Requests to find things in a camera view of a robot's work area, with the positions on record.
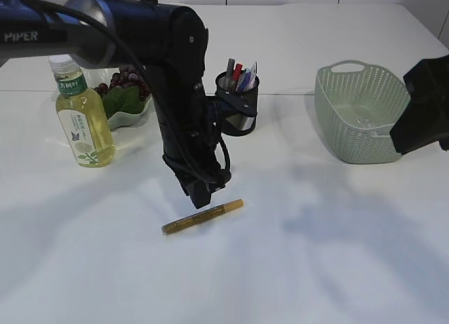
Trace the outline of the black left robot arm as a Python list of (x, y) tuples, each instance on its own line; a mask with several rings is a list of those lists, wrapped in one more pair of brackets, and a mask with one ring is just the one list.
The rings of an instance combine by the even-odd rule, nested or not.
[(231, 175), (215, 148), (217, 106), (203, 88), (208, 30), (156, 0), (1, 0), (1, 58), (68, 54), (85, 69), (131, 65), (154, 97), (163, 159), (197, 208)]

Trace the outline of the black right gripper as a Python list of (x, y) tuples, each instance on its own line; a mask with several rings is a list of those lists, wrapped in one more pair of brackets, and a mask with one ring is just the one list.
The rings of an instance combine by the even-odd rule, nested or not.
[(410, 101), (390, 130), (396, 152), (438, 142), (448, 150), (448, 56), (420, 60), (403, 76)]

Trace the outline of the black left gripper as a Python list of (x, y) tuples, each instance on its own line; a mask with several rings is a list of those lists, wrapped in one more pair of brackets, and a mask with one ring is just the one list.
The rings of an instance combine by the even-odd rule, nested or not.
[(232, 176), (217, 101), (195, 92), (185, 101), (157, 100), (155, 107), (165, 164), (195, 208), (208, 205)]

